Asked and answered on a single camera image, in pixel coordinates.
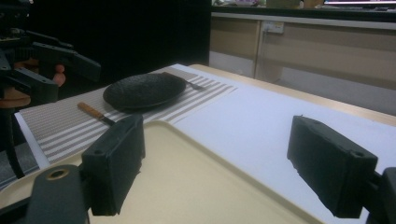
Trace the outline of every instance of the knife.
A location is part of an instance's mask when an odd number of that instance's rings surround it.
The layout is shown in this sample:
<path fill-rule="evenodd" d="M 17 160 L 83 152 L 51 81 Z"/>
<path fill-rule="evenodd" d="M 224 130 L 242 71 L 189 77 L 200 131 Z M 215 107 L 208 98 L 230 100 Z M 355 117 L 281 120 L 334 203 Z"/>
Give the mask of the knife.
<path fill-rule="evenodd" d="M 114 120 L 111 120 L 109 118 L 107 118 L 104 114 L 102 114 L 101 112 L 97 111 L 96 109 L 94 109 L 93 107 L 91 107 L 90 105 L 87 105 L 83 102 L 80 102 L 77 104 L 77 107 L 79 109 L 81 109 L 82 111 L 84 111 L 85 113 L 93 116 L 96 119 L 101 120 L 102 122 L 108 124 L 108 125 L 113 125 L 116 122 Z"/>

